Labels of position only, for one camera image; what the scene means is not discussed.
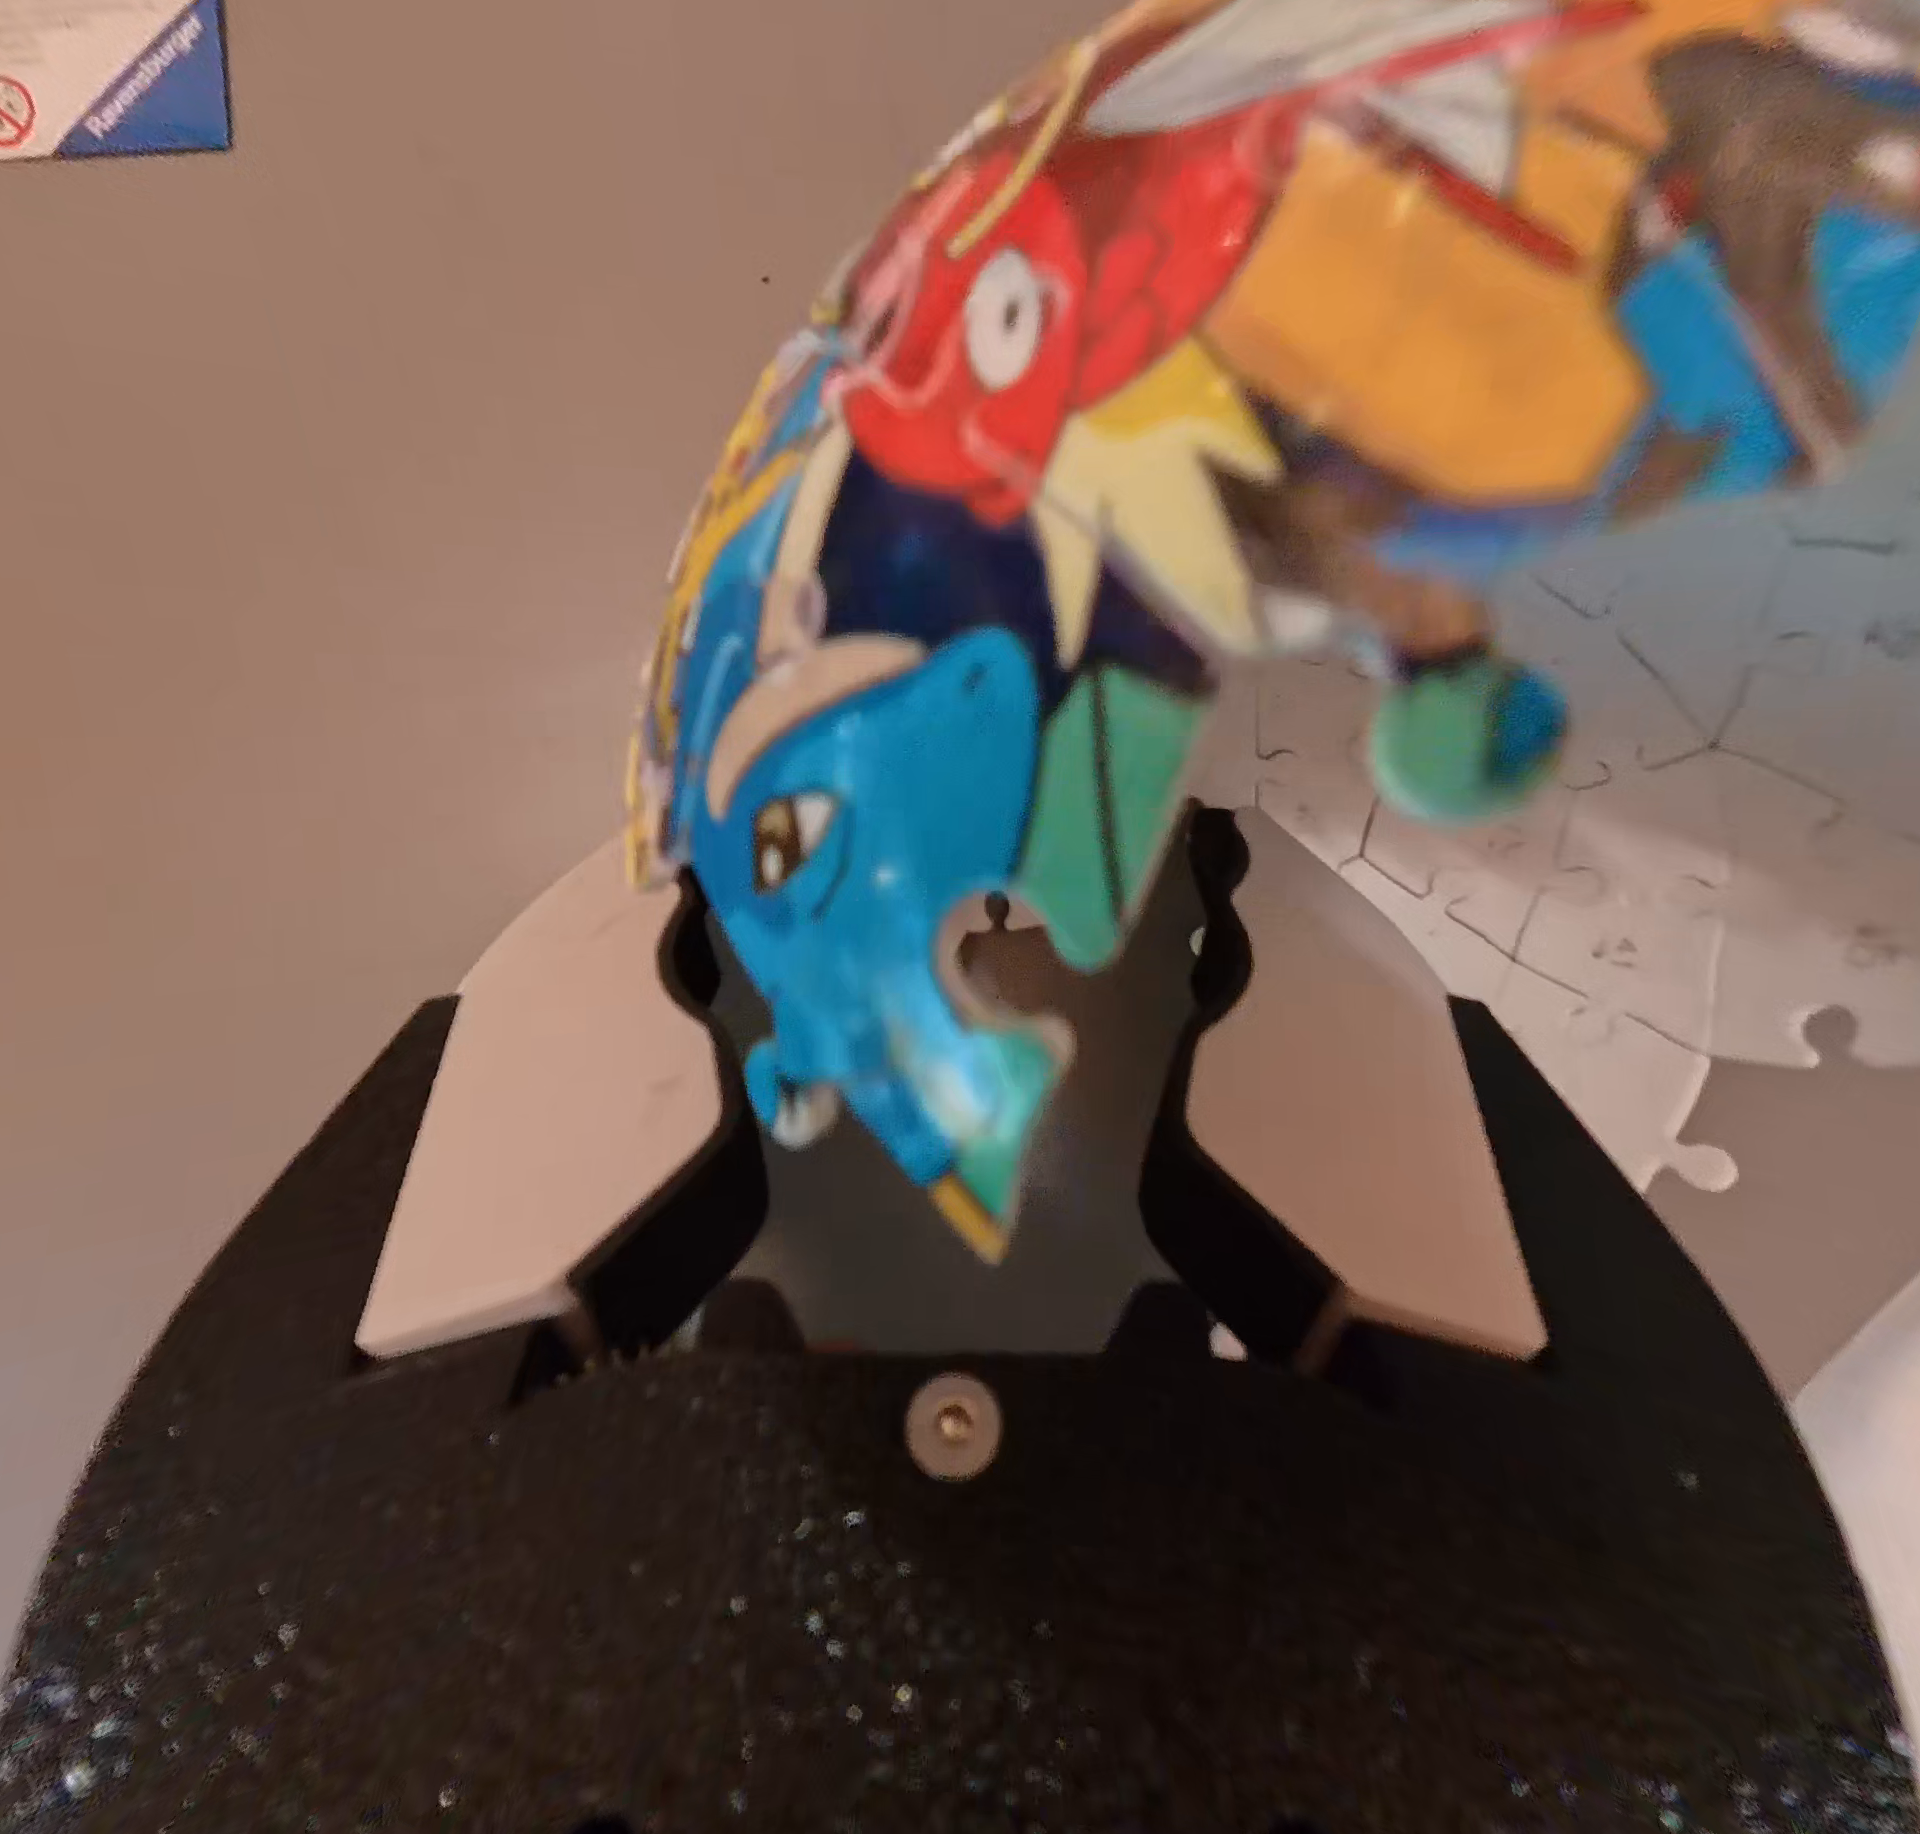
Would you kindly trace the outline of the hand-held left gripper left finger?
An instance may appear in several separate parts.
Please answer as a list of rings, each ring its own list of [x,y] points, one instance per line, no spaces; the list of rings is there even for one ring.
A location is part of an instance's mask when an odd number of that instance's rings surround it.
[[[766,1227],[704,911],[610,840],[462,982],[357,1325],[375,1361],[555,1321],[669,1341]]]

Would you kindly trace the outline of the white instruction leaflet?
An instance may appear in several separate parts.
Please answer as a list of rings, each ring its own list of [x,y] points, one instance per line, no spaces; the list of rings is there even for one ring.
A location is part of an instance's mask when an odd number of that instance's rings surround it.
[[[2,163],[230,144],[224,0],[2,0]]]

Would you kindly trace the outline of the colourful puzzle ball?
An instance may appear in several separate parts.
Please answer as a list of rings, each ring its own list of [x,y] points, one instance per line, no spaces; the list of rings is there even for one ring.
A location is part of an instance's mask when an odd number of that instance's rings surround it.
[[[1222,689],[1331,651],[1445,830],[1557,775],[1490,591],[1836,474],[1914,350],[1914,0],[1131,0],[829,276],[694,504],[629,766],[770,1015],[981,1260],[1068,1040],[963,1006],[1002,894],[1126,945]]]

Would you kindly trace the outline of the person's white shirt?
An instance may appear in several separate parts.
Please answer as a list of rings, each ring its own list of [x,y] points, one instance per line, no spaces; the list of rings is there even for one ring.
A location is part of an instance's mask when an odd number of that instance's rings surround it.
[[[1918,1750],[1918,1279],[1823,1365],[1790,1413],[1847,1535]]]

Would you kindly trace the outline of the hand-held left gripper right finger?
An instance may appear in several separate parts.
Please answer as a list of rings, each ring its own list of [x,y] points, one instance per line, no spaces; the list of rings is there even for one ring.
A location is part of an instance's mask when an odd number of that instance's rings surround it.
[[[1196,807],[1193,1011],[1148,1237],[1242,1359],[1325,1371],[1366,1332],[1524,1365],[1549,1321],[1457,1032],[1412,938],[1263,811]]]

